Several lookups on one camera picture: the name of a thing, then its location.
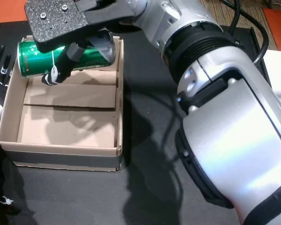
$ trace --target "open cardboard box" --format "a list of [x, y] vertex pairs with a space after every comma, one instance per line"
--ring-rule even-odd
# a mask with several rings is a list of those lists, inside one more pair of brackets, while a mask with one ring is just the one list
[[15, 62], [0, 121], [0, 144], [18, 166], [116, 171], [123, 138], [124, 43], [110, 67], [74, 71], [62, 84], [23, 79]]

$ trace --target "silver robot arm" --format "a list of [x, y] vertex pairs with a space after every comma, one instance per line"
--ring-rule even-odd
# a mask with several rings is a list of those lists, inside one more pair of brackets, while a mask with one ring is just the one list
[[178, 83], [188, 115], [176, 144], [205, 199], [234, 207], [241, 224], [281, 225], [281, 103], [196, 0], [134, 2], [133, 24]]

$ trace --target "black table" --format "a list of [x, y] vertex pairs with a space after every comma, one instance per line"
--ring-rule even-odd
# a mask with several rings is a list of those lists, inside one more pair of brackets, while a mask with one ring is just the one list
[[[5, 23], [4, 42], [29, 33]], [[16, 167], [4, 162], [7, 196], [22, 208], [13, 225], [236, 225], [234, 210], [205, 202], [177, 158], [184, 113], [176, 85], [142, 32], [125, 42], [124, 159], [119, 172]]]

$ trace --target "green soda can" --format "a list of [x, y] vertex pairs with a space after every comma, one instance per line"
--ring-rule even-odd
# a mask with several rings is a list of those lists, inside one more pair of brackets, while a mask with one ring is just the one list
[[[74, 70], [110, 66], [116, 58], [115, 44], [112, 36], [106, 30], [89, 37], [89, 46], [86, 48]], [[35, 41], [23, 41], [18, 44], [18, 64], [22, 77], [31, 77], [47, 74], [54, 66], [65, 47], [54, 51], [41, 53]]]

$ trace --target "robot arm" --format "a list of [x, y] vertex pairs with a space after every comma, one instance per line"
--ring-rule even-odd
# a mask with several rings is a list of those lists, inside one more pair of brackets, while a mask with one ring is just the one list
[[196, 0], [28, 0], [25, 10], [41, 51], [120, 21], [141, 28], [178, 84], [187, 116], [176, 145], [205, 199], [235, 207], [244, 225], [281, 224], [281, 103]]

